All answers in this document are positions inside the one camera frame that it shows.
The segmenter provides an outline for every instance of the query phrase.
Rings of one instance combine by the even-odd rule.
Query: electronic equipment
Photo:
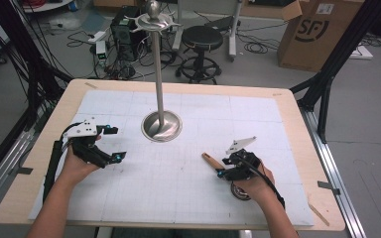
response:
[[[103,135],[113,135],[117,134],[118,130],[117,127],[111,127],[110,125],[96,125],[93,117],[66,127],[66,129],[63,130],[61,138],[58,141],[54,141],[54,147],[45,177],[43,202],[45,202],[46,197],[55,183],[58,164],[64,150],[66,150],[68,146],[72,146],[73,153],[83,161],[95,164],[103,169],[107,165],[121,163],[123,159],[125,159],[126,152],[117,152],[108,155],[95,145],[95,141],[101,133]]]
[[[98,41],[95,43],[95,55],[98,59],[98,64],[101,66],[106,66],[107,64],[107,53],[106,53],[106,42]]]
[[[274,184],[267,176],[265,176],[265,173],[262,174],[258,171],[258,167],[262,165],[262,161],[257,158],[254,153],[241,149],[237,152],[232,153],[229,158],[225,158],[222,161],[225,165],[234,165],[234,168],[217,171],[217,176],[219,178],[225,178],[226,180],[233,181],[250,179],[252,176],[258,176],[262,178],[265,183],[274,191],[277,199],[280,201],[283,207],[286,208],[286,202],[284,198],[278,193]],[[231,192],[239,199],[250,199],[247,194],[242,189],[236,187],[234,183],[231,184]]]
[[[134,61],[138,58],[138,44],[146,38],[143,31],[132,33],[137,28],[135,21],[128,18],[140,16],[137,6],[122,6],[113,19],[110,30],[121,60]]]

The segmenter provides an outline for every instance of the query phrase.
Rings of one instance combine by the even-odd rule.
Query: power strip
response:
[[[100,41],[100,39],[102,39],[104,36],[106,35],[106,32],[97,32],[96,34],[94,34],[94,38],[90,38],[88,39],[88,41],[90,43],[96,43],[98,41]]]

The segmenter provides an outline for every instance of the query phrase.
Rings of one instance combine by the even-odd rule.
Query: human hand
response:
[[[66,185],[74,187],[83,179],[85,179],[89,174],[98,169],[98,166],[94,164],[88,164],[76,156],[73,153],[72,146],[69,146],[67,148],[66,157],[64,158],[63,169],[60,176],[58,177],[58,180],[62,181]]]
[[[272,184],[275,184],[274,175],[263,164],[259,166],[258,170],[260,173],[268,177]],[[233,183],[242,188],[251,198],[254,199],[258,194],[263,193],[264,191],[272,191],[264,179],[259,176],[254,176],[251,179],[235,180]]]

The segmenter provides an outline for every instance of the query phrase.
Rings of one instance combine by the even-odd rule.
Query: human arm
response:
[[[259,171],[274,183],[274,176],[270,170],[261,165]],[[261,207],[267,219],[272,238],[299,237],[283,205],[277,199],[277,195],[262,178],[253,177],[248,180],[236,180],[234,184],[245,190]]]
[[[75,186],[98,166],[87,164],[73,154],[72,147],[67,149],[61,174],[55,181],[42,209],[33,223],[27,238],[64,237],[67,207]]]

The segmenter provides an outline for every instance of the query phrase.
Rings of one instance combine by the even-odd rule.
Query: computer tower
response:
[[[132,33],[131,31],[137,29],[137,26],[134,20],[126,17],[139,16],[140,10],[137,6],[122,6],[110,25],[117,54],[121,60],[134,61],[138,58],[138,44],[145,39],[146,33],[144,31]]]

